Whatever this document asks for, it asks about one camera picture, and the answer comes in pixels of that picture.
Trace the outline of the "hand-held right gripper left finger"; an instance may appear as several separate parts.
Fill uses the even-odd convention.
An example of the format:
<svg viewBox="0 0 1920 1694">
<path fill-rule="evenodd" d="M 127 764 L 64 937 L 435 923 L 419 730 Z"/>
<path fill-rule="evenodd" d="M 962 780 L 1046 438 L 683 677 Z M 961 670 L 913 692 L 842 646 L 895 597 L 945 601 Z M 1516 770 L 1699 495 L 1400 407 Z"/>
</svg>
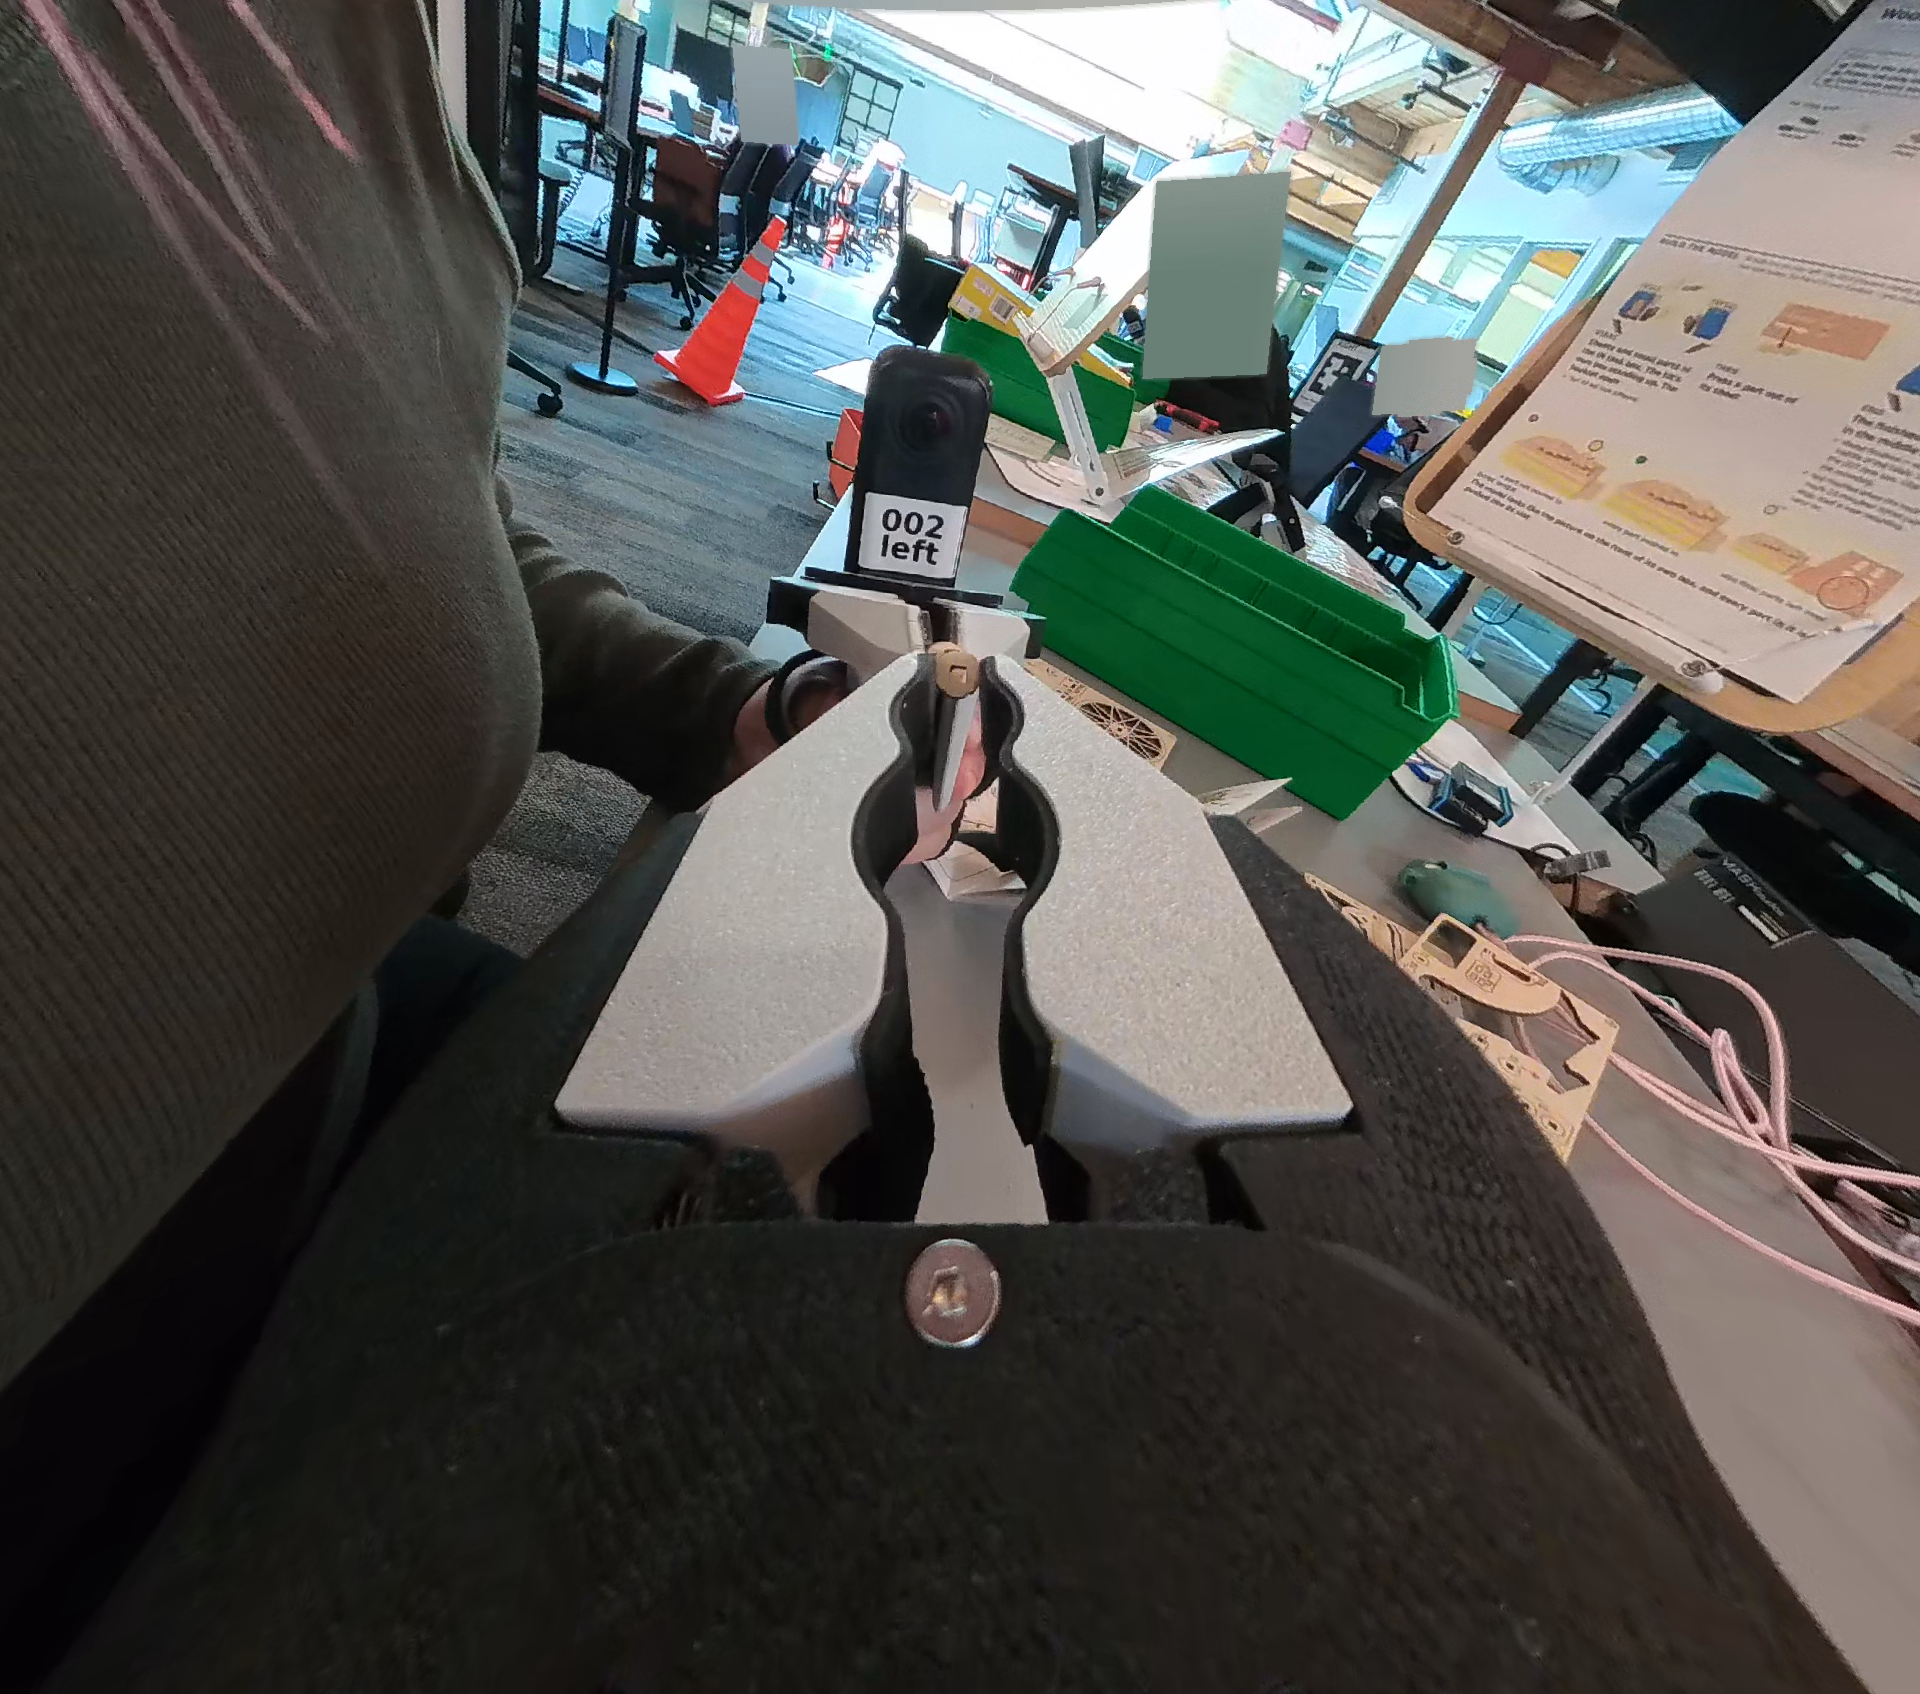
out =
<svg viewBox="0 0 1920 1694">
<path fill-rule="evenodd" d="M 832 1217 L 919 1212 L 934 1110 L 901 913 L 920 841 L 933 656 L 891 661 L 693 825 L 555 1112 L 762 1151 Z"/>
</svg>

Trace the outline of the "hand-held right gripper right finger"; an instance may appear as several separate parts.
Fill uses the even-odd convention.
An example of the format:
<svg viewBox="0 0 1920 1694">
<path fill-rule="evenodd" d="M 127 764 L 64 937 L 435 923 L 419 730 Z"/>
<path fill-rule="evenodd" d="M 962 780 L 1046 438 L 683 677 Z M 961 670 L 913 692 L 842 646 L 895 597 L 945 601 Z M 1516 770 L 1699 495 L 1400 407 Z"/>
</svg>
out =
<svg viewBox="0 0 1920 1694">
<path fill-rule="evenodd" d="M 1199 801 L 1009 658 L 980 668 L 1021 1138 L 1079 1163 L 1335 1130 L 1353 1098 Z"/>
</svg>

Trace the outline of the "person's left forearm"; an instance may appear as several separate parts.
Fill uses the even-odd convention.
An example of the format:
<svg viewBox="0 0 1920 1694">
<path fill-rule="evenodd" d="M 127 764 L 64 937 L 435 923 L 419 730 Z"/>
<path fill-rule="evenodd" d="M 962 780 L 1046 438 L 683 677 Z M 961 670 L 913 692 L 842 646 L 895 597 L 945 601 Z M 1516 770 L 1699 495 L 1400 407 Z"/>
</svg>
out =
<svg viewBox="0 0 1920 1694">
<path fill-rule="evenodd" d="M 690 811 L 778 750 L 775 672 L 567 560 L 503 506 L 541 664 L 541 747 Z"/>
</svg>

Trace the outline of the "laser-cut wooden parts sheet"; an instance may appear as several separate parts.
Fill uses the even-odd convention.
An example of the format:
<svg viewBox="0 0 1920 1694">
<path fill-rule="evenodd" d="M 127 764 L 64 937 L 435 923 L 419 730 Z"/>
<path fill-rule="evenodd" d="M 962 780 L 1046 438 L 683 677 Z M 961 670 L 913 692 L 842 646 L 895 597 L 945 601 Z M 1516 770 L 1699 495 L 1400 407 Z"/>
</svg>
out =
<svg viewBox="0 0 1920 1694">
<path fill-rule="evenodd" d="M 1319 875 L 1308 888 L 1451 1015 L 1571 1164 L 1617 1049 L 1617 1019 L 1453 916 L 1414 932 Z"/>
</svg>

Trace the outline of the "person's left hand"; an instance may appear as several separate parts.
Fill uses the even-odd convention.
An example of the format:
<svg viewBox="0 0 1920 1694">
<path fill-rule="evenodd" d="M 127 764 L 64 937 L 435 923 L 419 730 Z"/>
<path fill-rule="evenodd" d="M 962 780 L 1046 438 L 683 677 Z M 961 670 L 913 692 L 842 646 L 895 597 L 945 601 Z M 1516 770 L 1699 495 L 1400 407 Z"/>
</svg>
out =
<svg viewBox="0 0 1920 1694">
<path fill-rule="evenodd" d="M 721 772 L 722 788 L 740 780 L 783 747 L 775 727 L 779 721 L 793 736 L 804 727 L 825 715 L 854 692 L 851 670 L 835 658 L 810 653 L 791 670 L 763 677 L 755 692 L 740 705 L 732 717 L 732 744 Z M 911 862 L 943 857 L 954 842 L 966 801 L 979 792 L 986 776 L 983 727 L 972 724 L 953 783 L 953 794 L 939 801 L 937 788 L 916 790 L 919 838 L 906 855 Z"/>
</svg>

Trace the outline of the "small green plastic bin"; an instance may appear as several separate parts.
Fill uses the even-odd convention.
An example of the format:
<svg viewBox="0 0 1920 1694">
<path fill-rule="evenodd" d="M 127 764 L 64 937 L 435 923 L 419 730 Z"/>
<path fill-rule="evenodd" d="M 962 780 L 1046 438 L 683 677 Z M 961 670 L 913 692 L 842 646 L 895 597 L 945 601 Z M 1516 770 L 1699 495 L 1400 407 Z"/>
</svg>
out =
<svg viewBox="0 0 1920 1694">
<path fill-rule="evenodd" d="M 995 415 L 1056 442 L 1068 441 L 1052 391 L 1019 336 L 990 319 L 948 314 L 943 351 L 975 362 L 988 373 Z M 1134 370 L 1098 345 L 1075 362 L 1074 378 L 1098 446 L 1104 453 L 1122 449 L 1138 409 Z"/>
</svg>

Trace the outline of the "black office chair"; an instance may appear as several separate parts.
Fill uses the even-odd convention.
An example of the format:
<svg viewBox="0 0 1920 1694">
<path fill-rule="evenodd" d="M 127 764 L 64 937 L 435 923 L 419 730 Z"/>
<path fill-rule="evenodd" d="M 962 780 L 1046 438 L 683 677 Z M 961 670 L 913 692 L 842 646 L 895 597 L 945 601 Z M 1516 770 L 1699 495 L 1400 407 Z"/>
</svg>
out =
<svg viewBox="0 0 1920 1694">
<path fill-rule="evenodd" d="M 873 306 L 873 325 L 916 348 L 933 348 L 966 272 L 966 262 L 939 256 L 914 233 L 904 233 L 899 265 Z"/>
</svg>

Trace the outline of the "wooden sheet with wheel cutouts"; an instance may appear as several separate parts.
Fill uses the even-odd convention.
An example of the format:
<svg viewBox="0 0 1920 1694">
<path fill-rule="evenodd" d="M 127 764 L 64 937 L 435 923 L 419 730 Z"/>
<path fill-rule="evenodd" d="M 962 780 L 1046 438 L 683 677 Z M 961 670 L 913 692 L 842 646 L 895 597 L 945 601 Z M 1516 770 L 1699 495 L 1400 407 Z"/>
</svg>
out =
<svg viewBox="0 0 1920 1694">
<path fill-rule="evenodd" d="M 1139 705 L 1111 694 L 1099 681 L 1069 673 L 1046 660 L 1033 660 L 1025 672 L 1033 683 L 1052 689 L 1064 712 L 1075 721 L 1075 732 L 1048 708 L 1037 736 L 1021 738 L 1021 754 L 1031 758 L 1048 790 L 1066 790 L 1088 803 L 1094 799 L 1128 801 L 1147 794 L 1146 776 L 1153 775 L 1166 790 L 1180 786 L 1168 772 L 1178 747 L 1173 730 Z"/>
</svg>

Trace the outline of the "orange traffic cone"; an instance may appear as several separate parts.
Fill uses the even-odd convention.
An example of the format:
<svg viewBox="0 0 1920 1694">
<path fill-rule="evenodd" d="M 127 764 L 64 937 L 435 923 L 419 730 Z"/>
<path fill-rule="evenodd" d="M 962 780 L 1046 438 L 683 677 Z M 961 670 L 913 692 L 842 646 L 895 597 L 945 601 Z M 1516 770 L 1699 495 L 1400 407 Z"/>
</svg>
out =
<svg viewBox="0 0 1920 1694">
<path fill-rule="evenodd" d="M 746 398 L 736 371 L 755 325 L 768 281 L 773 273 L 786 220 L 771 216 L 732 277 L 708 304 L 704 315 L 686 331 L 678 348 L 654 351 L 653 364 L 708 409 L 724 409 Z"/>
</svg>

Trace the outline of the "large green plastic bin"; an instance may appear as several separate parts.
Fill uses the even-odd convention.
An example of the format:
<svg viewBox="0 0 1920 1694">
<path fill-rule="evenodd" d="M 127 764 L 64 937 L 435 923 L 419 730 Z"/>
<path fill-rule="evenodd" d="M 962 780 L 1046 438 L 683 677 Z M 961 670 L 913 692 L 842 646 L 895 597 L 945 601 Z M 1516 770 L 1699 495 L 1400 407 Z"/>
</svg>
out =
<svg viewBox="0 0 1920 1694">
<path fill-rule="evenodd" d="M 1406 610 L 1160 488 L 1111 522 L 1061 513 L 1013 593 L 1048 651 L 1333 818 L 1459 712 Z"/>
</svg>

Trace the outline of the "tilted wooden board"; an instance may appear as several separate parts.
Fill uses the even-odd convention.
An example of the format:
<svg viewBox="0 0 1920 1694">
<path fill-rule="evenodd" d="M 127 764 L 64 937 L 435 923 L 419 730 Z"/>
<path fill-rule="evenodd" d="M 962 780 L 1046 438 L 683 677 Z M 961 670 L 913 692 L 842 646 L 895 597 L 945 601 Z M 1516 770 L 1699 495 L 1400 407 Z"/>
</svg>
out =
<svg viewBox="0 0 1920 1694">
<path fill-rule="evenodd" d="M 1033 308 L 1021 340 L 1045 375 L 1078 364 L 1101 336 L 1118 327 L 1122 312 L 1144 291 L 1162 184 L 1157 174 L 1141 184 Z"/>
</svg>

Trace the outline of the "group of office chairs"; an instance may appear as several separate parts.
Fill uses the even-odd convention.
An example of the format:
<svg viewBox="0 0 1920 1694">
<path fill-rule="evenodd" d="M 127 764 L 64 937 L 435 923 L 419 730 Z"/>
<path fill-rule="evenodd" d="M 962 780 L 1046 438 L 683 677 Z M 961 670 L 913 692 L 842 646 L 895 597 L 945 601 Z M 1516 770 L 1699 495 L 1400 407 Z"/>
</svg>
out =
<svg viewBox="0 0 1920 1694">
<path fill-rule="evenodd" d="M 680 308 L 680 331 L 690 331 L 769 228 L 781 228 L 781 243 L 797 243 L 825 151 L 813 143 L 719 149 L 680 133 L 644 133 L 641 143 L 639 228 L 650 258 L 635 277 L 664 285 Z"/>
</svg>

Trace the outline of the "white paper sheet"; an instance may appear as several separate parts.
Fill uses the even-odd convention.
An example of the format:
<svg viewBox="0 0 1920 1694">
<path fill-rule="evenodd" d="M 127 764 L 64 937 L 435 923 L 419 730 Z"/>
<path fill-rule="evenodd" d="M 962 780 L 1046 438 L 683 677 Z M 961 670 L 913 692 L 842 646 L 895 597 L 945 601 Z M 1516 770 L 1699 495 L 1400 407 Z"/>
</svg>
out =
<svg viewBox="0 0 1920 1694">
<path fill-rule="evenodd" d="M 1469 838 L 1485 838 L 1509 851 L 1544 852 L 1556 859 L 1567 859 L 1581 851 L 1581 842 L 1571 838 L 1560 822 L 1556 822 L 1546 811 L 1532 804 L 1532 801 L 1527 801 L 1514 786 L 1514 783 L 1507 780 L 1496 762 L 1473 762 L 1473 767 L 1487 779 L 1500 780 L 1502 792 L 1507 794 L 1509 814 L 1502 822 L 1473 825 L 1463 822 L 1461 817 L 1451 817 L 1437 811 L 1437 797 L 1441 792 L 1446 768 L 1421 750 L 1389 775 L 1389 784 L 1417 812 Z"/>
</svg>

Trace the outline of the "black device with tag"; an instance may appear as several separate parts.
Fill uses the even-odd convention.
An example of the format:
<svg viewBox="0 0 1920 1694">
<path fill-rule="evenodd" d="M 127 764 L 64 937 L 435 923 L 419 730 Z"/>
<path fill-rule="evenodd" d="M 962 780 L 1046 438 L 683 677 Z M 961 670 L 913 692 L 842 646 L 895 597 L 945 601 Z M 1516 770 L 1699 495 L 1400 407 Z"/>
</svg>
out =
<svg viewBox="0 0 1920 1694">
<path fill-rule="evenodd" d="M 1294 395 L 1285 484 L 1298 506 L 1312 506 L 1387 424 L 1378 409 L 1382 351 L 1376 340 L 1335 334 Z"/>
</svg>

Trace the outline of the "black overhead screen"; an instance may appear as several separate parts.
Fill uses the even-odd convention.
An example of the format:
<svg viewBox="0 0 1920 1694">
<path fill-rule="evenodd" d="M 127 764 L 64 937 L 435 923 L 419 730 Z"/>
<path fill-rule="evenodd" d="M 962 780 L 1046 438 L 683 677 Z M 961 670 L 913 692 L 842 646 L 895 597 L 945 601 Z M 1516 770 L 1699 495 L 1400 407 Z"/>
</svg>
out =
<svg viewBox="0 0 1920 1694">
<path fill-rule="evenodd" d="M 1617 17 L 1737 122 L 1832 46 L 1863 0 L 1621 0 Z"/>
</svg>

